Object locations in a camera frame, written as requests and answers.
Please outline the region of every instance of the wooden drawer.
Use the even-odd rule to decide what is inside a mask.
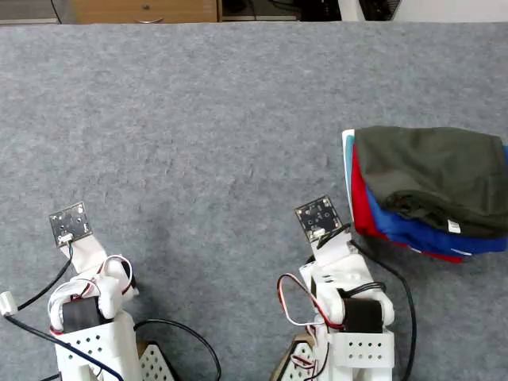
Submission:
[[[73,5],[80,24],[217,21],[217,0],[73,0]]]

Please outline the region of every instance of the drawer handle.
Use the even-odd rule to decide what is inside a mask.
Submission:
[[[164,19],[164,17],[157,18],[156,20],[151,20],[151,21],[136,20],[136,22],[139,22],[140,24],[155,24],[157,22],[161,22],[163,19]]]

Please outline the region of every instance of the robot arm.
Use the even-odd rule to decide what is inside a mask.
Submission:
[[[394,321],[394,307],[384,285],[373,281],[327,196],[296,214],[313,251],[312,260],[300,267],[317,312],[309,324],[313,367],[311,374],[293,371],[304,367],[291,355],[278,380],[391,381],[394,335],[387,326]]]
[[[50,216],[55,241],[78,275],[48,302],[52,334],[114,369],[124,381],[141,380],[134,321],[123,303],[139,294],[130,262],[107,256],[87,221],[84,205]],[[109,381],[113,375],[56,345],[63,381]]]

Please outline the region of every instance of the cable connector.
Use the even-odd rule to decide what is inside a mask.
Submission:
[[[67,233],[64,236],[58,236],[58,243],[59,244],[67,244],[68,242],[72,241],[72,238],[74,238],[72,233]]]
[[[12,316],[17,314],[17,305],[10,291],[0,294],[0,314],[2,316]]]

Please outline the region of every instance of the clothing tag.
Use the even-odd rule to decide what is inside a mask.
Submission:
[[[453,252],[458,252],[459,254],[462,254],[463,256],[472,256],[470,252],[463,252],[462,250],[457,250],[456,248],[450,248]]]
[[[450,233],[460,234],[460,225],[454,221],[448,220],[448,231]]]

